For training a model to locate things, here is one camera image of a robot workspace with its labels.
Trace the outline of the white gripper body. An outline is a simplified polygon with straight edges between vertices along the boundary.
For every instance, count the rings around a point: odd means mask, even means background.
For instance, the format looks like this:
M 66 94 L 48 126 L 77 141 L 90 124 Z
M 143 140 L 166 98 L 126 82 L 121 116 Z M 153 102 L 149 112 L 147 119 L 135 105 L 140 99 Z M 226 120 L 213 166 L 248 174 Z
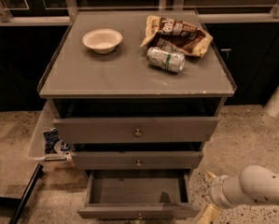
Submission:
M 237 206 L 230 197 L 230 192 L 238 188 L 238 177 L 228 175 L 216 176 L 210 184 L 209 196 L 214 205 L 220 209 L 229 209 Z

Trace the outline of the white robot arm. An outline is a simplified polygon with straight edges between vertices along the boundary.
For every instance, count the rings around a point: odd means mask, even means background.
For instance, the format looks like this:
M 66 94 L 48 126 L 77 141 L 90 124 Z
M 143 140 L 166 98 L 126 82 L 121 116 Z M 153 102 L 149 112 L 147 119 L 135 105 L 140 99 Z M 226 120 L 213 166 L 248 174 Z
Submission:
M 279 85 L 265 106 L 226 106 L 206 148 L 207 204 L 194 224 L 238 207 L 279 207 Z

